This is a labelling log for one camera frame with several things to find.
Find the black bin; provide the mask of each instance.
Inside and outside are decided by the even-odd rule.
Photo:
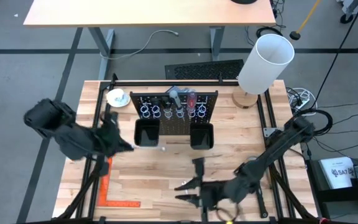
[[[159,119],[138,119],[135,124],[135,144],[137,146],[158,146],[159,132]]]
[[[190,124],[190,146],[192,149],[212,149],[214,146],[214,126]]]

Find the black grate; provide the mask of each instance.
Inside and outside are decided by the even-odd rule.
[[[244,62],[241,59],[166,65],[165,78],[167,80],[217,80],[221,74],[222,79],[232,80],[239,75],[242,66]]]
[[[199,110],[200,106],[203,105],[206,108],[205,114],[203,117],[198,116],[198,113],[194,117],[189,117],[187,112],[187,95],[188,93],[178,93],[179,99],[181,101],[184,116],[179,118],[175,112],[176,106],[172,104],[171,111],[172,116],[167,118],[163,109],[160,107],[160,117],[156,118],[152,111],[151,100],[152,98],[157,98],[162,100],[162,97],[169,97],[169,93],[133,93],[130,92],[131,100],[136,108],[137,114],[142,119],[159,119],[160,120],[160,135],[190,135],[190,124],[205,124],[209,123],[212,117],[212,112],[215,107],[216,99],[218,98],[218,91],[212,93],[196,93],[197,94],[197,104],[196,111]],[[143,113],[140,111],[142,106],[146,105],[149,109],[150,114],[148,117],[144,117]]]

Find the white cable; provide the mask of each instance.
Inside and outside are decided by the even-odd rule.
[[[314,101],[316,101],[316,97],[314,97],[314,94],[312,94],[309,90],[305,89],[305,88],[292,88],[294,91],[296,91],[299,96],[301,97],[300,100],[304,99],[304,100],[309,100],[310,101],[310,96],[314,99]],[[294,100],[297,100],[296,96],[295,95],[298,95],[298,94],[294,94],[294,95],[289,95],[288,93],[290,92],[291,90],[288,90],[287,91],[287,96],[289,97],[289,102],[290,102],[290,106],[292,106],[292,103]],[[318,108],[318,105],[317,105],[317,102],[316,104],[314,105],[314,108],[317,109]],[[316,113],[307,113],[307,114],[304,114],[303,116],[313,116],[315,115]]]
[[[120,59],[120,58],[130,57],[130,56],[132,56],[132,55],[135,55],[135,54],[141,52],[142,50],[144,50],[144,49],[148,46],[148,44],[149,44],[150,40],[152,39],[153,35],[156,34],[156,33],[158,33],[158,32],[169,32],[169,33],[171,33],[171,34],[173,34],[173,35],[175,35],[175,36],[177,36],[177,37],[179,36],[179,33],[178,33],[178,32],[175,32],[175,31],[172,31],[172,30],[157,30],[157,31],[155,31],[154,33],[152,33],[152,34],[150,35],[149,40],[146,42],[146,44],[144,45],[144,47],[141,48],[140,50],[135,51],[134,53],[127,54],[127,55],[123,55],[123,56],[116,57],[116,58],[106,57],[106,56],[103,56],[102,53],[99,53],[99,54],[100,54],[100,57],[102,57],[102,58],[104,58],[104,59],[108,59],[108,60],[117,60],[117,59]],[[112,34],[113,34],[113,32],[112,32],[112,33],[110,34],[110,36],[107,38],[107,42],[109,42],[110,38],[112,37]]]

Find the white cylinder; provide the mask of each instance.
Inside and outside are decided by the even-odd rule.
[[[240,71],[240,87],[247,93],[263,93],[292,61],[294,55],[292,44],[286,38],[276,34],[259,37]]]

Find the desk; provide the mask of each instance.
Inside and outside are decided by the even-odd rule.
[[[125,92],[165,92],[173,81],[116,81],[115,88],[122,88]],[[161,136],[159,146],[165,146],[166,151],[139,149],[135,152],[117,154],[112,159],[110,178],[102,180],[101,186],[108,184],[106,200],[140,201],[140,208],[117,208],[96,206],[94,219],[100,216],[108,220],[135,221],[167,221],[167,220],[200,220],[200,210],[189,203],[177,200],[174,187],[189,181],[194,175],[192,159],[205,157],[205,180],[224,180],[233,178],[233,170],[250,156],[258,156],[264,150],[259,110],[255,105],[249,109],[240,109],[231,100],[234,86],[210,86],[207,81],[176,80],[176,83],[192,83],[189,87],[196,91],[219,92],[215,109],[211,118],[214,125],[215,145],[208,151],[195,151],[190,147],[189,136]],[[92,126],[97,105],[99,88],[109,82],[85,81],[77,110],[76,122],[83,126]],[[275,119],[278,126],[283,126],[291,118],[287,93],[283,80],[276,80],[270,87]],[[106,100],[101,100],[101,108],[105,108]],[[265,116],[268,117],[267,105],[264,97],[261,100]],[[123,108],[115,108],[119,113],[121,136],[133,144],[135,121],[139,119],[132,103]],[[294,152],[287,151],[284,156],[289,185],[299,201],[313,215],[316,214],[305,162]],[[81,186],[84,161],[73,162],[67,160],[63,170],[59,187],[54,216],[64,211],[65,207],[75,197]],[[262,179],[262,190],[269,216],[276,216],[275,202],[272,190],[269,189],[267,178]],[[283,192],[280,192],[284,215],[288,216],[287,204]],[[90,196],[85,200],[85,215],[88,213]],[[234,213],[234,206],[228,200],[219,203],[220,207]],[[259,207],[254,194],[248,195],[241,207],[245,215],[239,220],[258,221]],[[216,221],[214,212],[209,212],[209,220]]]
[[[103,56],[111,55],[114,29],[106,40],[100,27],[211,26],[212,59],[219,60],[225,26],[272,26],[269,0],[237,4],[230,0],[34,0],[24,21],[29,27],[88,27]],[[102,59],[99,79],[108,61]]]

